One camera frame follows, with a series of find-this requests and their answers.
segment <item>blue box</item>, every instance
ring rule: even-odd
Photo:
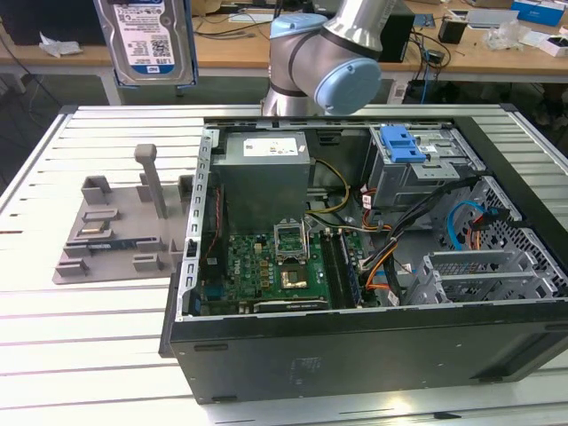
[[[515,0],[512,11],[518,11],[518,19],[528,20],[536,24],[555,27],[562,19],[564,5],[553,2],[533,2],[530,0]]]

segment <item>motherboard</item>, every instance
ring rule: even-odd
[[[350,282],[357,286],[356,265],[363,257],[359,236],[308,233],[305,259],[282,259],[281,253],[302,251],[303,241],[296,233],[231,235],[226,277],[206,281],[201,288],[203,313],[304,311],[341,304],[336,301],[343,300],[337,274],[350,274]],[[338,249],[334,241],[339,241]],[[345,293],[358,302],[351,290]]]

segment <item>white paper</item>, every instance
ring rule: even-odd
[[[541,33],[539,31],[531,31],[519,41],[522,44],[526,44],[527,46],[532,47],[539,47],[539,45],[547,40],[550,37],[550,34]]]
[[[242,146],[245,157],[279,157],[298,155],[294,138],[252,138],[246,139]]]
[[[39,43],[39,48],[50,55],[61,58],[61,55],[74,55],[81,53],[83,50],[79,47],[78,42],[60,42],[58,40],[51,40],[50,38],[39,33],[42,42]]]

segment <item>white box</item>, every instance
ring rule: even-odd
[[[555,58],[568,57],[568,36],[553,35],[539,44],[539,48]]]

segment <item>gray post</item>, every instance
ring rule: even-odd
[[[165,219],[168,217],[168,212],[166,210],[166,202],[163,199],[160,177],[158,177],[158,172],[154,165],[156,154],[156,145],[140,144],[136,146],[136,149],[134,150],[134,159],[142,164],[142,167],[144,167],[144,173],[146,174],[148,186],[150,187],[150,194],[152,195],[152,201],[156,207],[158,217],[160,219]]]

